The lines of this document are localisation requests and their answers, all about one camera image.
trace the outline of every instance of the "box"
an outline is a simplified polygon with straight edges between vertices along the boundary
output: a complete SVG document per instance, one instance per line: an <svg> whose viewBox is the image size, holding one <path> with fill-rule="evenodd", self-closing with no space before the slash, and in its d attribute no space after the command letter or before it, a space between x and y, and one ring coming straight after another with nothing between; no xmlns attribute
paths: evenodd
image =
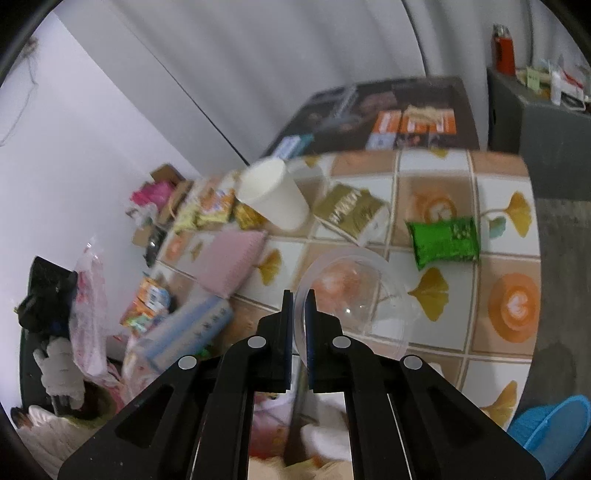
<svg viewBox="0 0 591 480"><path fill-rule="evenodd" d="M410 106L434 109L441 121L432 125L409 121L405 112ZM287 160L403 147L480 149L470 102L459 77L392 79L318 92L263 156Z"/></svg>
<svg viewBox="0 0 591 480"><path fill-rule="evenodd" d="M591 201L591 115L540 98L488 69L489 149L520 155L534 197Z"/></svg>
<svg viewBox="0 0 591 480"><path fill-rule="evenodd" d="M150 173L150 176L154 182L169 181L175 186L169 203L162 208L158 214L158 218L156 218L156 223L158 225L164 226L170 220L172 220L172 212L175 211L179 204L184 200L185 195L193 186L193 181L185 180L184 177L172 165L169 164L164 164L157 168L152 173ZM138 247L147 247L148 239L150 238L152 229L152 225L136 229L131 242Z"/></svg>

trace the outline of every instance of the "pink plastic bag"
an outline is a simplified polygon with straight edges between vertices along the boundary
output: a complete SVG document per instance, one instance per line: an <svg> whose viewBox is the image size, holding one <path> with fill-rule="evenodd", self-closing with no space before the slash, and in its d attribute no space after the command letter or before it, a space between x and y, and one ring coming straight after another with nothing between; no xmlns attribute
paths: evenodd
<svg viewBox="0 0 591 480"><path fill-rule="evenodd" d="M98 385L115 387L119 381L109 372L107 365L107 298L103 264L95 238L86 245L75 270L78 284L69 325L74 363Z"/></svg>
<svg viewBox="0 0 591 480"><path fill-rule="evenodd" d="M133 192L130 200L140 207L148 203L154 203L158 207L158 211L160 211L166 205L173 191L174 185L169 181L147 183L139 190Z"/></svg>

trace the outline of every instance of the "ginkgo leaf pattern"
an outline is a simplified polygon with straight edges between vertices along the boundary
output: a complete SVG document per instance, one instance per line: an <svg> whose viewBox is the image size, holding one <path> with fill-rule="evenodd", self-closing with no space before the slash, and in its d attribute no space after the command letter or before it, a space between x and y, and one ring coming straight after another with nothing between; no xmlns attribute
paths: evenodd
<svg viewBox="0 0 591 480"><path fill-rule="evenodd" d="M515 225L517 233L521 237L525 237L530 230L531 209L521 192L515 192L513 194L509 206L505 209L505 213Z"/></svg>
<svg viewBox="0 0 591 480"><path fill-rule="evenodd" d="M279 249L272 250L263 262L257 266L261 272L262 284L264 286L271 285L275 280L279 270L281 269L281 252Z"/></svg>
<svg viewBox="0 0 591 480"><path fill-rule="evenodd" d="M507 219L505 217L496 217L492 220L488 220L488 232L490 238L500 237L505 233L505 226L507 225Z"/></svg>
<svg viewBox="0 0 591 480"><path fill-rule="evenodd" d="M511 418L511 414L513 413L516 403L517 382L515 380L511 380L503 389L495 402L487 407L482 407L481 410L486 413L499 427L503 428Z"/></svg>
<svg viewBox="0 0 591 480"><path fill-rule="evenodd" d="M530 231L531 225L531 207L521 192L515 192L511 196L509 205L505 209L493 208L482 212L480 216L485 216L490 213L504 213L515 225L515 230L520 237L525 238L527 232ZM489 220L490 238L498 238L505 232L506 220L504 217L496 217Z"/></svg>
<svg viewBox="0 0 591 480"><path fill-rule="evenodd" d="M447 157L449 150L447 148L432 147L429 148L429 152L431 152L436 157L445 158Z"/></svg>
<svg viewBox="0 0 591 480"><path fill-rule="evenodd" d="M436 322L449 302L448 290L449 286L439 269L431 267L421 277L417 288L408 294L418 300L427 318Z"/></svg>
<svg viewBox="0 0 591 480"><path fill-rule="evenodd" d="M309 168L314 168L319 160L320 155L310 155L309 157L304 158L304 162Z"/></svg>

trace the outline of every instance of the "pink notebook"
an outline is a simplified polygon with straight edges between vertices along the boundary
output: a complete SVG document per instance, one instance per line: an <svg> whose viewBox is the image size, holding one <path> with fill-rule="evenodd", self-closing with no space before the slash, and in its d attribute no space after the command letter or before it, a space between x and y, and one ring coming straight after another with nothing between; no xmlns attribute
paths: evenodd
<svg viewBox="0 0 591 480"><path fill-rule="evenodd" d="M219 232L196 261L197 283L218 297L229 298L251 274L266 238L267 232Z"/></svg>

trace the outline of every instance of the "white cloth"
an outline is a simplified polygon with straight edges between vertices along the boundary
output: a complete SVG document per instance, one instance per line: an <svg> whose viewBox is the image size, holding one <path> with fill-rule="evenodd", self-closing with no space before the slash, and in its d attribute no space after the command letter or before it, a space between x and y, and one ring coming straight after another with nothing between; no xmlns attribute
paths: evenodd
<svg viewBox="0 0 591 480"><path fill-rule="evenodd" d="M307 457L352 461L344 394L315 394L313 399L317 401L317 424L304 425L300 429Z"/></svg>
<svg viewBox="0 0 591 480"><path fill-rule="evenodd" d="M84 375L73 360L72 345L65 338L55 338L42 350L33 352L41 369L41 383L48 395L70 397L70 407L77 410L84 403Z"/></svg>
<svg viewBox="0 0 591 480"><path fill-rule="evenodd" d="M33 458L56 479L61 464L97 429L80 427L35 405L28 413L33 427L21 427L17 433Z"/></svg>

